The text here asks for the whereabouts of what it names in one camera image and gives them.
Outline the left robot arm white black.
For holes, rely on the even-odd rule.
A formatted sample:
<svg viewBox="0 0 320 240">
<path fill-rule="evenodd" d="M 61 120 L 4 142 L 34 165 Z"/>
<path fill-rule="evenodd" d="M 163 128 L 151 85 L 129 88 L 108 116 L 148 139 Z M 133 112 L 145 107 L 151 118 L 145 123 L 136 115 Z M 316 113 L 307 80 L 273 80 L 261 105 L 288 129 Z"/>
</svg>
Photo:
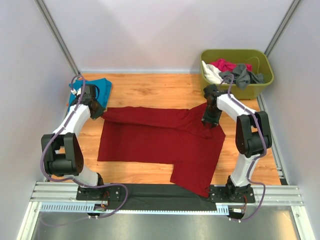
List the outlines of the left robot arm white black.
<svg viewBox="0 0 320 240">
<path fill-rule="evenodd" d="M 85 123 L 99 118 L 105 108 L 97 100 L 99 89 L 94 84 L 82 85 L 74 93 L 76 97 L 63 122 L 41 138 L 40 169 L 50 181 L 72 180 L 81 188 L 88 188 L 87 194 L 99 201 L 105 196 L 104 182 L 99 173 L 85 165 L 78 136 Z"/>
</svg>

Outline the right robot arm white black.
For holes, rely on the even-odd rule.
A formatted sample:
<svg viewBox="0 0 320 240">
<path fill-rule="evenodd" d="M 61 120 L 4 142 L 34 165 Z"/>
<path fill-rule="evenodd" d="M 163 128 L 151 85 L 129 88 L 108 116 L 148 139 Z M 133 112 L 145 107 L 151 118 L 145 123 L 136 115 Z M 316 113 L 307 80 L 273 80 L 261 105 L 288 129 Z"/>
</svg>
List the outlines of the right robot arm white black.
<svg viewBox="0 0 320 240">
<path fill-rule="evenodd" d="M 218 126 L 223 112 L 236 123 L 235 144 L 239 155 L 223 190 L 229 201 L 236 202 L 249 192 L 257 162 L 272 146 L 269 117 L 265 111 L 247 107 L 230 90 L 219 90 L 215 84 L 206 86 L 203 92 L 206 109 L 201 121 L 204 125 Z"/>
</svg>

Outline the dark red t shirt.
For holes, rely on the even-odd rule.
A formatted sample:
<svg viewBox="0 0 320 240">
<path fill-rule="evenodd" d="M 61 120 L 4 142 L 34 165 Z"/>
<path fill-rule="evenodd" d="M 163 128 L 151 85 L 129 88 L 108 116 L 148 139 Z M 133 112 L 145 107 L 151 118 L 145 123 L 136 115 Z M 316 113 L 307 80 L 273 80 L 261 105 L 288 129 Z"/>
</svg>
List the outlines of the dark red t shirt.
<svg viewBox="0 0 320 240">
<path fill-rule="evenodd" d="M 99 162 L 172 164 L 170 181 L 207 198 L 225 133 L 203 125 L 206 104 L 191 109 L 110 107 L 104 119 Z"/>
</svg>

